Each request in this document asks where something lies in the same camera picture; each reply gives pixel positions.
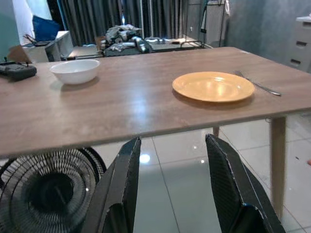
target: remote control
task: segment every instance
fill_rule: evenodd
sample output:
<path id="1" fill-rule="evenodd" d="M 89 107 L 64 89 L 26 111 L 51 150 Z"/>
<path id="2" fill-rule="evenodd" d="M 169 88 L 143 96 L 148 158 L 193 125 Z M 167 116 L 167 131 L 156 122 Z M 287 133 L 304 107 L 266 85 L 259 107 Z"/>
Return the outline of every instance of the remote control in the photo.
<path id="1" fill-rule="evenodd" d="M 0 74 L 8 76 L 13 81 L 20 81 L 34 76 L 37 69 L 33 66 L 22 65 L 15 62 L 0 64 Z"/>

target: white desk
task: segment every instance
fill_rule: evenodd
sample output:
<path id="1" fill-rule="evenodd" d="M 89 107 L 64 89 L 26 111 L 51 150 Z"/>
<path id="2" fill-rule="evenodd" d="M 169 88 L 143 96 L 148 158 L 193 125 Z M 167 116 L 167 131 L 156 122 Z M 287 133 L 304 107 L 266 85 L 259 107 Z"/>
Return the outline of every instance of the white desk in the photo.
<path id="1" fill-rule="evenodd" d="M 59 31 L 56 39 L 46 46 L 23 47 L 33 63 L 61 61 L 61 57 L 68 57 L 73 50 L 69 31 Z"/>

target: table leg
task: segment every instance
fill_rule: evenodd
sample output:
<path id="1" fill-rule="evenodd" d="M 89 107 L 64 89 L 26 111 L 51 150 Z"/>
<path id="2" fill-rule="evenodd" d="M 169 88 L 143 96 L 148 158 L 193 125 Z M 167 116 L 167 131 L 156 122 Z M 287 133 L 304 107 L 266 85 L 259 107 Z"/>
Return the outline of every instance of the table leg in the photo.
<path id="1" fill-rule="evenodd" d="M 215 137 L 218 137 L 219 136 L 219 127 L 213 127 L 213 135 Z"/>
<path id="2" fill-rule="evenodd" d="M 285 191 L 286 117 L 272 119 L 270 127 L 272 205 L 281 218 Z"/>

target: wooden table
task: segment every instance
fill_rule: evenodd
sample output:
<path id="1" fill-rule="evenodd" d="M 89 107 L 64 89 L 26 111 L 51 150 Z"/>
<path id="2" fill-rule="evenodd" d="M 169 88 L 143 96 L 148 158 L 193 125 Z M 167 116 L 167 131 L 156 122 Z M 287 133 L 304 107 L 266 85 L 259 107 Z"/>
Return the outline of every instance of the wooden table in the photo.
<path id="1" fill-rule="evenodd" d="M 110 143 L 272 117 L 273 205 L 282 213 L 285 116 L 311 110 L 311 75 L 236 48 L 189 50 L 100 59 L 98 78 L 64 86 L 36 64 L 36 77 L 0 79 L 0 158 L 63 147 Z M 275 91 L 256 88 L 236 103 L 190 100 L 172 81 L 197 71 L 242 70 Z"/>

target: wall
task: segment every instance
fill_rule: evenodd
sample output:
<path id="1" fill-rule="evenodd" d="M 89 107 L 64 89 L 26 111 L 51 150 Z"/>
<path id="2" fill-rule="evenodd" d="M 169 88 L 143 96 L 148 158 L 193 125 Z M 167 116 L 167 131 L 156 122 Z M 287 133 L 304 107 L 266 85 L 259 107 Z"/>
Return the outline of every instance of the wall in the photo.
<path id="1" fill-rule="evenodd" d="M 187 21 L 187 36 L 192 39 L 198 40 L 202 37 L 200 33 L 202 12 L 203 12 L 203 0 L 189 0 L 186 6 Z"/>
<path id="2" fill-rule="evenodd" d="M 9 48 L 19 44 L 18 32 L 11 0 L 0 0 L 0 62 L 9 52 Z"/>
<path id="3" fill-rule="evenodd" d="M 15 21 L 18 31 L 19 44 L 24 45 L 28 44 L 29 40 L 24 38 L 25 34 L 28 34 L 32 37 L 34 34 L 33 27 L 33 13 L 28 6 L 26 0 L 11 0 L 13 2 Z"/>
<path id="4" fill-rule="evenodd" d="M 296 17 L 311 13 L 311 0 L 231 0 L 227 46 L 285 63 Z"/>
<path id="5" fill-rule="evenodd" d="M 26 1 L 34 15 L 45 19 L 52 19 L 47 0 Z"/>

